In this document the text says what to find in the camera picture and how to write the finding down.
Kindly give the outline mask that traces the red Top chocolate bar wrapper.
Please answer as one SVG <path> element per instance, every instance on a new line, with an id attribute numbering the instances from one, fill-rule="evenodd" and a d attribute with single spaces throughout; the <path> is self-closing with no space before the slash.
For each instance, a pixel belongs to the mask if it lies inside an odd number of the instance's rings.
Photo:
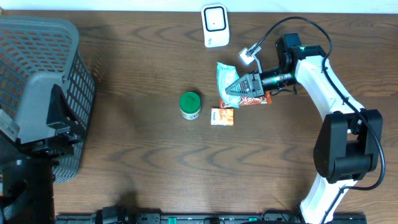
<path id="1" fill-rule="evenodd" d="M 249 106 L 249 105 L 266 105 L 266 104 L 271 104 L 271 103 L 272 103 L 271 94 L 270 94 L 270 91 L 267 91 L 264 96 L 260 96 L 258 98 L 241 96 L 239 98 L 238 106 L 242 107 L 242 106 Z M 223 101 L 222 98 L 220 98 L 220 108 L 222 108 L 222 109 L 234 108 L 234 106 L 227 104 L 225 101 Z"/>

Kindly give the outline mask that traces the light green snack packet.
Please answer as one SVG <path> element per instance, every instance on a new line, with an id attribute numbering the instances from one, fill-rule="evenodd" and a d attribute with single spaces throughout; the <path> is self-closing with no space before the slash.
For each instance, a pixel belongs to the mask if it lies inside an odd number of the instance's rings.
<path id="1" fill-rule="evenodd" d="M 236 67 L 218 62 L 216 79 L 221 99 L 230 107 L 239 108 L 241 98 L 226 93 L 226 88 L 239 79 Z"/>

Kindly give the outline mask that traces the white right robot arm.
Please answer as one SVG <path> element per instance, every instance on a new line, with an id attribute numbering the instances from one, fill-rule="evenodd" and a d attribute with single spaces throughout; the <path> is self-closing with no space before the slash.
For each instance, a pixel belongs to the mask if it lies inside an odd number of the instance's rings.
<path id="1" fill-rule="evenodd" d="M 385 164 L 380 152 L 382 116 L 350 95 L 320 45 L 303 45 L 299 35 L 291 33 L 275 46 L 278 66 L 247 73 L 224 91 L 250 98 L 296 84 L 307 91 L 323 124 L 313 150 L 317 176 L 299 209 L 305 223 L 328 223 L 345 193 L 358 190 L 359 180 Z"/>

